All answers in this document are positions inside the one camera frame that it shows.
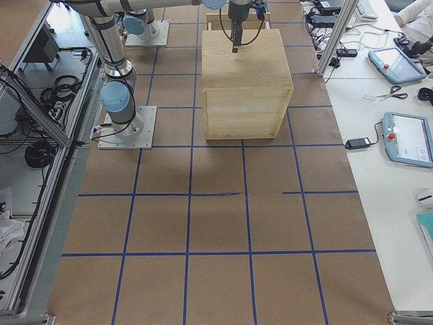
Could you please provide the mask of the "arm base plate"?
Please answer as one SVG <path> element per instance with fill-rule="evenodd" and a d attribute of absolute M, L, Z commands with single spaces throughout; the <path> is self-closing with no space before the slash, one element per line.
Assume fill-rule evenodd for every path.
<path fill-rule="evenodd" d="M 135 118 L 128 124 L 112 123 L 106 113 L 104 123 L 110 124 L 101 130 L 97 147 L 101 150 L 132 150 L 143 148 L 151 150 L 154 127 L 156 124 L 156 106 L 137 106 Z"/>
<path fill-rule="evenodd" d="M 150 24 L 143 22 L 125 22 L 128 32 L 127 47 L 157 47 L 166 46 L 168 41 L 169 21 L 156 21 Z"/>

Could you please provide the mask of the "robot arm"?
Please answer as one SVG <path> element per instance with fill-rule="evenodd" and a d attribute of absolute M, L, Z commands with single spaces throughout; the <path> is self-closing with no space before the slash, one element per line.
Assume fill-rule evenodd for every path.
<path fill-rule="evenodd" d="M 229 5 L 229 18 L 234 23 L 236 34 L 240 34 L 242 23 L 249 15 L 252 1 L 65 1 L 66 5 L 85 17 L 90 23 L 90 33 L 97 52 L 104 61 L 107 76 L 119 79 L 127 76 L 133 70 L 132 64 L 126 59 L 124 45 L 114 14 L 116 12 L 138 12 L 143 9 L 162 7 L 179 7 L 186 5 L 204 5 L 208 9 L 221 9 Z"/>
<path fill-rule="evenodd" d="M 154 22 L 152 9 L 140 9 L 133 12 L 125 12 L 122 18 L 122 27 L 129 34 L 136 35 L 140 39 L 150 41 L 158 36 L 159 28 Z"/>

